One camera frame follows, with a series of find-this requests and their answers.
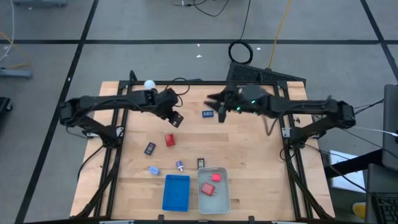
blue plastic bin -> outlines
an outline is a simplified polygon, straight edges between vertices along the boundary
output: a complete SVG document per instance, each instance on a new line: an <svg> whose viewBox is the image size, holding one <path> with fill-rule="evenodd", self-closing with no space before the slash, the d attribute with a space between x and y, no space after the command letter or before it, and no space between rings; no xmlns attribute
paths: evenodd
<svg viewBox="0 0 398 224"><path fill-rule="evenodd" d="M189 210L189 190L189 176L166 175L162 209L165 211L187 212Z"/></svg>

wooden tabletop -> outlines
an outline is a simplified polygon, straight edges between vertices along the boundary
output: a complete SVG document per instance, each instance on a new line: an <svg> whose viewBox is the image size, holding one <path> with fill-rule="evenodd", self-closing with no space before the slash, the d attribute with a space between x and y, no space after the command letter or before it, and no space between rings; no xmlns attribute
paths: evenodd
<svg viewBox="0 0 398 224"><path fill-rule="evenodd" d="M103 82L101 96L115 95L118 82ZM143 86L134 86L133 90ZM171 86L177 93L187 89L185 85ZM291 100L307 99L302 82L288 82ZM266 135L260 116L228 113L225 123L218 118L203 119L201 112L208 110L203 104L206 95L220 92L224 86L191 86L182 96L183 106L176 110L184 117L179 128L150 113L130 111L124 137L123 152L112 212L113 219L156 220L159 214L166 220L294 220L292 199L286 164L279 158L282 138L279 123L270 136ZM264 88L273 94L271 86ZM111 123L113 111L96 111L95 120ZM295 115L300 124L312 122L310 115ZM266 118L268 124L272 119ZM166 147L164 136L173 134L176 145ZM149 142L156 144L151 156L144 154ZM318 147L316 140L307 144ZM101 145L100 139L88 141L85 159ZM76 215L87 204L99 186L104 160L102 150L82 170L73 201L71 215ZM206 167L224 167L228 171L231 211L223 215L202 215L198 212L197 159L205 158ZM184 172L175 162L184 163ZM308 189L327 213L334 216L330 194L318 151L302 149ZM161 175L149 173L149 166L156 166ZM191 177L188 212L162 210L164 180L167 174L183 174ZM298 189L300 210L305 217L305 207ZM101 214L105 214L108 191L104 194Z"/></svg>

silver tray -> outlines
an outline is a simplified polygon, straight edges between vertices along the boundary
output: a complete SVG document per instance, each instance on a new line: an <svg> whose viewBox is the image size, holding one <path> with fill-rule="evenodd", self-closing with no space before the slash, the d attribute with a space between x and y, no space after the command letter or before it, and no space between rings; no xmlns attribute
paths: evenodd
<svg viewBox="0 0 398 224"><path fill-rule="evenodd" d="M220 182L211 181L211 175L221 174ZM216 187L215 194L209 196L202 193L201 187L205 182ZM228 175L226 169L222 167L204 167L198 169L198 195L199 212L204 215L224 214L231 210L229 202Z"/></svg>

red cube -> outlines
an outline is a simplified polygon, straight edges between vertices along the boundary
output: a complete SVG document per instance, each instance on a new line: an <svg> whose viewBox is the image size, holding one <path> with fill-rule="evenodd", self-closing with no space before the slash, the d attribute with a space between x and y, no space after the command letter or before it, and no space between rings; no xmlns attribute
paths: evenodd
<svg viewBox="0 0 398 224"><path fill-rule="evenodd" d="M213 174L213 175L211 175L211 180L214 181L214 182L220 182L221 181L221 175Z"/></svg>
<svg viewBox="0 0 398 224"><path fill-rule="evenodd" d="M166 146L167 146L167 147L170 147L170 146L174 146L174 145L175 145L173 134L168 134L168 135L166 135L164 138L165 138L165 140L166 140Z"/></svg>
<svg viewBox="0 0 398 224"><path fill-rule="evenodd" d="M209 196L212 196L214 194L214 190L216 189L215 186L205 182L203 186L201 187L201 191Z"/></svg>

white paper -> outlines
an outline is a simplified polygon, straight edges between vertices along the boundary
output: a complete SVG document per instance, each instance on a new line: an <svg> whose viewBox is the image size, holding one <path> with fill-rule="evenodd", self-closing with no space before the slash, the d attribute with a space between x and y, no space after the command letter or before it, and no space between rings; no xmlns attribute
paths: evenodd
<svg viewBox="0 0 398 224"><path fill-rule="evenodd" d="M338 152L331 150L330 151L333 154L337 154L340 156L343 156L348 159L354 159L357 156L343 153L343 152ZM336 164L338 162L343 162L346 161L346 159L340 157L340 156L335 156L335 155L330 155L330 164ZM363 172L362 171L357 171L357 172L352 172L350 174L346 174L345 177L349 178L350 181L354 182L355 184L358 184L359 186L365 188L365 181L363 179ZM337 188L337 189L343 189L343 190L351 190L359 193L365 193L362 189L359 187L353 185L352 183L348 182L346 179L343 177L334 177L331 179L331 187Z"/></svg>

